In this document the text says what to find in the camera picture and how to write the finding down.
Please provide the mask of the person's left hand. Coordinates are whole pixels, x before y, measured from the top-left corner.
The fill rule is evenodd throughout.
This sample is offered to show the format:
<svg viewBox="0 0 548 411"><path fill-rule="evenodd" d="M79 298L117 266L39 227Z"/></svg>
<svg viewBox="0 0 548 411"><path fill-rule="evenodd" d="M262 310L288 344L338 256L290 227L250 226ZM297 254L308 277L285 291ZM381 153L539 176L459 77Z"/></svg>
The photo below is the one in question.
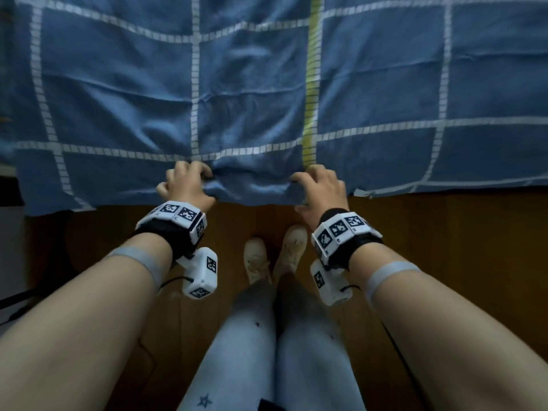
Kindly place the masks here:
<svg viewBox="0 0 548 411"><path fill-rule="evenodd" d="M216 199L205 194L202 178L212 177L213 172L205 163L179 160L173 169L166 171L166 179L157 185L156 191L164 201L189 203L203 213L208 213Z"/></svg>

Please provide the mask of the person's right hand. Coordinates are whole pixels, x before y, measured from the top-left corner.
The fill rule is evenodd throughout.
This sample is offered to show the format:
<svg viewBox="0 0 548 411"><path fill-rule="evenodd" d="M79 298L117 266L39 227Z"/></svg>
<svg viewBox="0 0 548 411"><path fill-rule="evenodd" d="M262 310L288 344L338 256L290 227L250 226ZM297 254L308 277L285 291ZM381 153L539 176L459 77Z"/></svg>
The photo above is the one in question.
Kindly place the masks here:
<svg viewBox="0 0 548 411"><path fill-rule="evenodd" d="M337 178L336 172L324 165L310 165L305 172L295 172L290 177L305 192L305 202L312 207L310 215L300 215L311 231L320 224L321 217L330 209L349 211L345 182Z"/></svg>

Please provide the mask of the blue checked bedsheet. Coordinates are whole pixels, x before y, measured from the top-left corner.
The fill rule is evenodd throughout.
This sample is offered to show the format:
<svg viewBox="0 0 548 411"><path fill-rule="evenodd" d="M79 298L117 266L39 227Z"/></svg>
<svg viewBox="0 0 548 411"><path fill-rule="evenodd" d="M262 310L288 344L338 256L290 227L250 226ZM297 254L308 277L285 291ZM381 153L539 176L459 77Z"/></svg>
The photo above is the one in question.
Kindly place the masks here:
<svg viewBox="0 0 548 411"><path fill-rule="evenodd" d="M206 191L296 204L548 187L548 0L0 0L0 164L26 213Z"/></svg>

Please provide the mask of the person's left forearm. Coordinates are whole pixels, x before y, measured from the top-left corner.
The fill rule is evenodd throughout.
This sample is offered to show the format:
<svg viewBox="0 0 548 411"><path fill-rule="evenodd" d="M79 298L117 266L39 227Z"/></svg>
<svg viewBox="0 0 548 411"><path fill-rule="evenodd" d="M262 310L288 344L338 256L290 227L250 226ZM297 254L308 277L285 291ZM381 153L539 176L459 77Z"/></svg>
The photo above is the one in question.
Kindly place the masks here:
<svg viewBox="0 0 548 411"><path fill-rule="evenodd" d="M102 411L157 294L113 255L40 302L0 338L0 411Z"/></svg>

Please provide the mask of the person's right forearm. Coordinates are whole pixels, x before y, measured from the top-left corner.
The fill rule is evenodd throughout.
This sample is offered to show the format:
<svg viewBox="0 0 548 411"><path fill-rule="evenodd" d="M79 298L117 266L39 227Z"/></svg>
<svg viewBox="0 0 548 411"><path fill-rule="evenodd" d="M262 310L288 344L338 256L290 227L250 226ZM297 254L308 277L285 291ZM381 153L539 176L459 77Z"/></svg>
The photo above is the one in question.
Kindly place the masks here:
<svg viewBox="0 0 548 411"><path fill-rule="evenodd" d="M434 277L396 272L370 301L436 409L548 411L548 363Z"/></svg>

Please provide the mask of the white shoe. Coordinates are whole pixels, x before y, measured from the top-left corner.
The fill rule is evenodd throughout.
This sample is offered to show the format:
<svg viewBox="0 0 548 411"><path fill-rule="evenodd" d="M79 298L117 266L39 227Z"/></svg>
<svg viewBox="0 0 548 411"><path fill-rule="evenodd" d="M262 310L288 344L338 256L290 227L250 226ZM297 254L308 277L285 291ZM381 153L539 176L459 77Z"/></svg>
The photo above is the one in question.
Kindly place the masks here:
<svg viewBox="0 0 548 411"><path fill-rule="evenodd" d="M307 231L302 225L290 227L284 235L282 248L272 271L275 283L286 274L295 275L307 246Z"/></svg>
<svg viewBox="0 0 548 411"><path fill-rule="evenodd" d="M252 237L245 243L243 262L250 284L260 280L272 283L270 262L261 238Z"/></svg>

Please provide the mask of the light blue trousers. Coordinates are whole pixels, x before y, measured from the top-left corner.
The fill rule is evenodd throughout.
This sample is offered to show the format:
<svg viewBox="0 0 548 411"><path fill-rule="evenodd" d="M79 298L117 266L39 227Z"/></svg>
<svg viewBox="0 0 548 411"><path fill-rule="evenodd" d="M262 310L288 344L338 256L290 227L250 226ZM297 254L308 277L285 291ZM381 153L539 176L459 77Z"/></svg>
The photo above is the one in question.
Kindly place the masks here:
<svg viewBox="0 0 548 411"><path fill-rule="evenodd" d="M338 326L293 273L240 293L177 411L366 411Z"/></svg>

